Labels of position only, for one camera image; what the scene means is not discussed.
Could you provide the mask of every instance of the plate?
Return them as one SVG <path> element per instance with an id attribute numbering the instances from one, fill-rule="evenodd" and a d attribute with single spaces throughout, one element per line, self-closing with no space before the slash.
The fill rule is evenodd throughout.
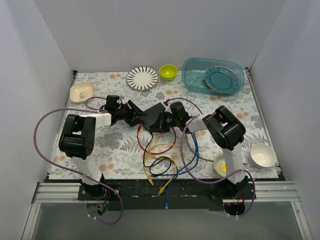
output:
<path id="1" fill-rule="evenodd" d="M 207 70 L 205 81 L 208 86 L 220 93 L 231 93 L 237 90 L 238 78 L 236 74 L 224 66 L 215 66 Z"/>
<path id="2" fill-rule="evenodd" d="M 126 76 L 128 85 L 138 91 L 146 91 L 153 88 L 158 79 L 157 71 L 149 66 L 135 67 Z"/>
<path id="3" fill-rule="evenodd" d="M 217 155 L 214 159 L 214 170 L 221 176 L 225 177 L 227 175 L 227 167 L 225 162 L 225 157 L 222 153 Z"/>

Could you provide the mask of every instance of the table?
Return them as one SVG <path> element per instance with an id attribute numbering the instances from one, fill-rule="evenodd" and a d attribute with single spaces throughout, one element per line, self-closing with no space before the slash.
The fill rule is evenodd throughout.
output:
<path id="1" fill-rule="evenodd" d="M 106 97 L 107 95 L 119 95 L 125 101 L 132 100 L 140 109 L 146 110 L 158 102 L 164 102 L 168 98 L 182 97 L 197 104 L 202 112 L 212 113 L 217 107 L 226 106 L 237 118 L 244 124 L 246 134 L 242 146 L 242 158 L 245 169 L 247 169 L 254 178 L 278 178 L 275 167 L 258 169 L 250 160 L 250 149 L 254 144 L 270 144 L 268 142 L 266 129 L 259 113 L 255 97 L 253 95 L 251 84 L 245 75 L 244 89 L 232 96 L 213 96 L 188 91 L 182 80 L 181 72 L 178 73 L 175 80 L 164 82 L 159 79 L 154 88 L 147 91 L 136 91 L 131 89 L 126 82 L 127 72 L 83 72 L 78 73 L 74 81 L 75 84 L 91 82 L 94 86 L 94 95 Z M 199 114 L 197 110 L 188 102 L 181 101 L 190 115 Z M 99 108 L 105 104 L 105 101 L 93 100 L 90 105 Z M 68 104 L 70 108 L 86 109 L 84 103 Z M 83 114 L 81 112 L 67 111 L 67 114 Z M 118 121 L 115 125 L 98 130 L 95 134 L 95 147 L 93 157 L 99 170 L 106 179 L 146 179 L 143 170 L 142 157 L 143 150 L 139 147 L 137 141 L 137 128 L 129 127 L 124 121 Z M 181 132 L 176 128 L 177 139 L 180 141 Z M 196 134 L 199 145 L 199 153 L 202 157 L 213 160 L 216 155 L 222 153 L 221 148 L 214 142 L 208 131 L 200 131 Z M 145 130 L 140 132 L 140 141 L 146 146 L 151 135 Z M 164 133 L 156 143 L 172 143 L 174 140 L 173 132 Z M 159 146 L 155 151 L 160 152 L 165 146 Z M 185 160 L 189 162 L 193 153 L 187 144 L 183 146 Z M 183 166 L 180 158 L 180 149 L 173 147 L 171 150 L 162 154 L 177 161 L 179 168 Z M 54 159 L 55 163 L 62 166 L 77 169 L 76 165 L 63 152 L 60 152 L 57 144 L 55 145 Z M 162 172 L 168 166 L 168 162 L 159 164 L 153 170 Z M 198 165 L 192 170 L 193 174 L 202 179 L 220 178 L 213 167 L 212 162 L 200 159 Z M 56 166 L 49 170 L 50 180 L 72 180 L 79 179 L 80 176 L 73 172 L 68 172 Z M 186 173 L 179 178 L 189 179 Z"/>

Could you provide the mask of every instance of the wall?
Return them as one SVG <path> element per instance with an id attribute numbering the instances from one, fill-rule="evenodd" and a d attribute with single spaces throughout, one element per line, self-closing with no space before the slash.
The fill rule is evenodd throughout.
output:
<path id="1" fill-rule="evenodd" d="M 252 67 L 281 168 L 320 239 L 320 1 L 287 0 Z"/>
<path id="2" fill-rule="evenodd" d="M 286 0 L 34 0 L 80 72 L 129 71 L 188 58 L 250 67 Z"/>
<path id="3" fill-rule="evenodd" d="M 33 146 L 41 116 L 64 106 L 72 72 L 32 0 L 0 0 L 0 239 L 20 239 L 37 182 L 48 165 Z M 61 116 L 40 129 L 51 156 Z"/>

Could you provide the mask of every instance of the white bowl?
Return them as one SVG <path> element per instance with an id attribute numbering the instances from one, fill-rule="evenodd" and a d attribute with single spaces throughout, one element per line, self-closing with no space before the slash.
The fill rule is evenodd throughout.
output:
<path id="1" fill-rule="evenodd" d="M 251 159 L 258 168 L 270 168 L 276 164 L 275 151 L 265 144 L 256 144 L 250 150 Z"/>

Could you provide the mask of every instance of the plastic tub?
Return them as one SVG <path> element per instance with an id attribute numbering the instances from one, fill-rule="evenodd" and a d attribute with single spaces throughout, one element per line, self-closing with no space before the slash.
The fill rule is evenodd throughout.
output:
<path id="1" fill-rule="evenodd" d="M 206 82 L 207 71 L 214 67 L 223 67 L 231 70 L 237 80 L 237 87 L 234 89 L 211 89 Z M 189 91 L 202 94 L 235 94 L 245 86 L 244 70 L 241 66 L 230 61 L 221 61 L 205 58 L 189 58 L 182 67 L 182 81 Z"/>

